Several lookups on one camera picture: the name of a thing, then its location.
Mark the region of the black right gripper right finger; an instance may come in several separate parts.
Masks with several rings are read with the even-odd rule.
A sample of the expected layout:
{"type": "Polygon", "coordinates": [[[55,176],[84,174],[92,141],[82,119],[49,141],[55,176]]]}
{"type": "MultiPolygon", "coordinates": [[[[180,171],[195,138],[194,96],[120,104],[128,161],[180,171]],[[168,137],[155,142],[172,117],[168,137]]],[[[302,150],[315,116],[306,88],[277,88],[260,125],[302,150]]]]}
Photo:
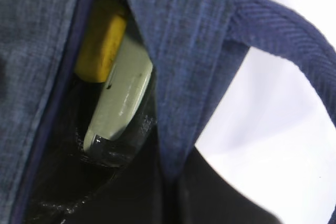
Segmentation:
{"type": "Polygon", "coordinates": [[[222,179],[194,148],[167,197],[168,223],[280,223],[222,179]]]}

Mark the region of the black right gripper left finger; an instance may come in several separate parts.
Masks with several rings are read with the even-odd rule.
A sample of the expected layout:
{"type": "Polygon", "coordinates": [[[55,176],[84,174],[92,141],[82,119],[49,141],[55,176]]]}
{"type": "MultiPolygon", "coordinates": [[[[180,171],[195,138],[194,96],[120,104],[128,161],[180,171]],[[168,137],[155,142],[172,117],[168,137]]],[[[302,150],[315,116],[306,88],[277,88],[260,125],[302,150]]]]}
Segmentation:
{"type": "Polygon", "coordinates": [[[157,139],[153,130],[133,161],[64,223],[165,223],[157,139]]]}

